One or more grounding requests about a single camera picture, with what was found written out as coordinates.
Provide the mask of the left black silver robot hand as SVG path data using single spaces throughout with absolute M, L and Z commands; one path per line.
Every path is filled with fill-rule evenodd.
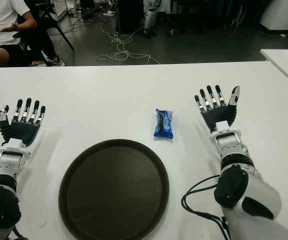
M 21 140 L 25 147 L 34 142 L 44 119 L 46 107 L 40 106 L 38 100 L 34 104 L 31 103 L 31 98 L 27 98 L 25 104 L 19 99 L 11 120 L 8 120 L 7 116 L 9 106 L 6 104 L 0 109 L 0 133 L 4 144 L 10 139 Z

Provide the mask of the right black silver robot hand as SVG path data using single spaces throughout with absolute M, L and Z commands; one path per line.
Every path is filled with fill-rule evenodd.
M 226 121 L 230 127 L 237 115 L 240 87 L 233 88 L 228 102 L 225 101 L 219 85 L 215 85 L 217 97 L 210 85 L 207 85 L 206 89 L 209 97 L 206 96 L 203 89 L 200 89 L 200 95 L 195 95 L 194 99 L 208 129 L 210 132 L 215 132 L 217 130 L 216 123 L 223 121 Z

